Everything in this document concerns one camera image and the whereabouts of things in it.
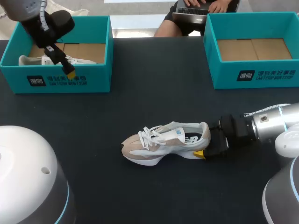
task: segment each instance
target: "hand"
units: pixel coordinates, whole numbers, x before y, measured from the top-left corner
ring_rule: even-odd
[[[206,4],[206,0],[200,0],[200,1],[204,4]],[[197,0],[184,0],[184,2],[186,3],[187,6],[190,6],[190,3],[191,3],[193,6],[200,7],[200,4]]]
[[[217,0],[209,7],[209,13],[226,13],[231,0]]]

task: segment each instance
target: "open box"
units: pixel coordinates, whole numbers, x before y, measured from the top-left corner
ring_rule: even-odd
[[[209,14],[204,46],[215,89],[299,86],[293,12]]]
[[[75,28],[60,40],[66,43],[62,45],[64,52],[97,64],[74,65],[76,77],[72,80],[68,80],[60,64],[18,66],[21,55],[42,54],[18,23],[0,62],[0,70],[14,93],[110,92],[113,62],[110,17],[74,16],[73,19]]]

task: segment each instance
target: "person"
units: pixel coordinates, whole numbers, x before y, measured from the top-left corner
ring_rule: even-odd
[[[206,0],[184,0],[184,2],[187,6],[193,5],[200,7],[202,3],[206,3]],[[239,4],[239,0],[210,0],[210,2],[212,2],[212,4],[209,7],[209,13],[236,12]],[[205,24],[182,23],[173,20],[172,13],[176,11],[177,4],[178,2],[170,8],[170,12],[166,15],[154,37],[187,36],[194,30],[199,31],[201,35],[203,35],[205,32]]]

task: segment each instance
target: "robotic arm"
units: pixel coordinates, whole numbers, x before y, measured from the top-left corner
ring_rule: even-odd
[[[225,115],[209,127],[212,141],[206,150],[196,152],[199,157],[225,154],[254,141],[275,142],[282,165],[299,155],[299,103],[240,116]]]
[[[74,67],[65,58],[65,53],[55,45],[75,26],[70,13],[57,11],[49,15],[45,11],[47,0],[0,0],[0,5],[9,19],[20,22],[36,45],[44,48],[54,64],[62,64],[69,79],[75,77]]]

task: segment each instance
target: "black tablecloth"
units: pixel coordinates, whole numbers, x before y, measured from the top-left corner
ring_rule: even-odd
[[[265,224],[263,189],[279,170],[273,147],[212,161],[168,155],[143,167],[122,156],[120,143],[144,126],[212,122],[295,103],[297,93],[215,91],[200,37],[115,39],[109,94],[14,95],[1,75],[0,125],[27,127],[52,145],[80,224]]]

